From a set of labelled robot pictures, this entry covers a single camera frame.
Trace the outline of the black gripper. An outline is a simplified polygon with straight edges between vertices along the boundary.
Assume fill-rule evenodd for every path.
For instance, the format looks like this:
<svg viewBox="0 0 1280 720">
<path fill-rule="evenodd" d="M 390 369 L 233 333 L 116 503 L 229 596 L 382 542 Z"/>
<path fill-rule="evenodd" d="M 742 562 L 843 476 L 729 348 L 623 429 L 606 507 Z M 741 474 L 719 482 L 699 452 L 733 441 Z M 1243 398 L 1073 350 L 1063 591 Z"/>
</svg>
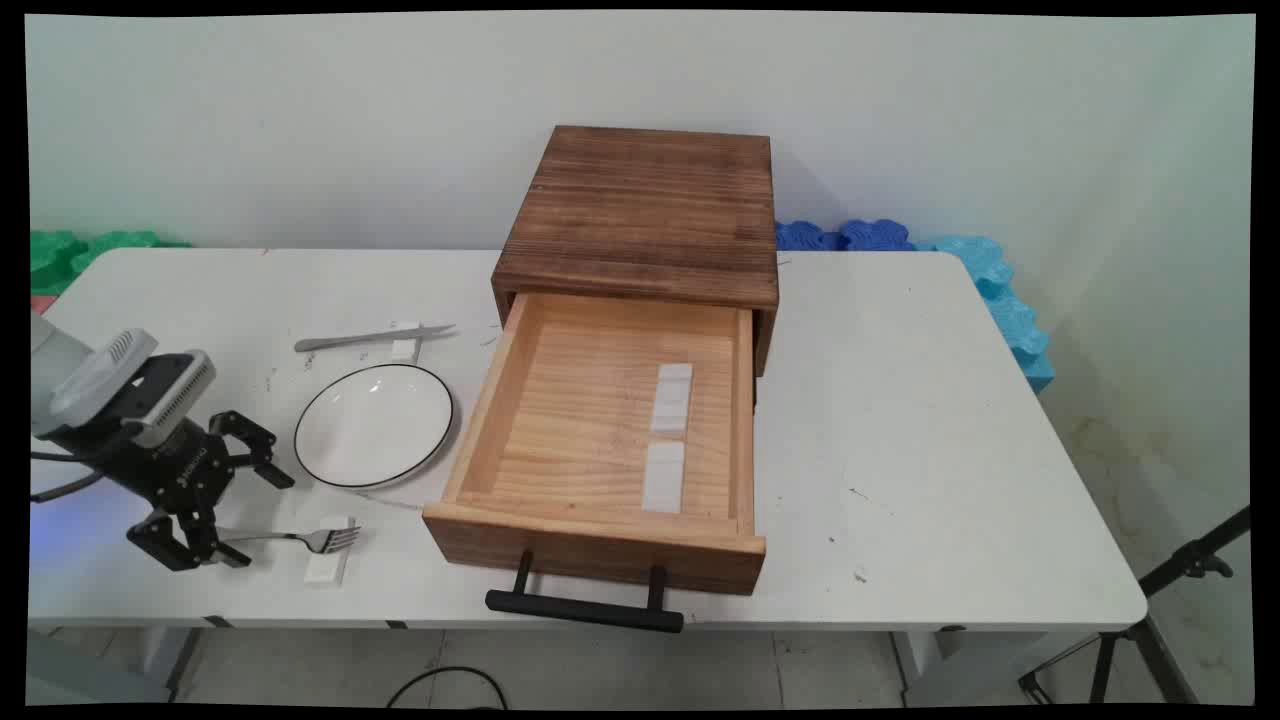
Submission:
<svg viewBox="0 0 1280 720">
<path fill-rule="evenodd" d="M 252 559 L 218 534 L 215 507 L 241 468 L 278 489 L 294 479 L 274 462 L 276 436 L 234 411 L 215 414 L 209 428 L 183 420 L 168 439 L 146 448 L 133 439 L 113 441 L 125 429 L 119 420 L 60 427 L 60 447 L 105 479 L 152 506 L 125 538 L 172 571 L 209 564 L 247 568 Z M 225 438 L 247 448 L 229 454 Z"/>
</svg>

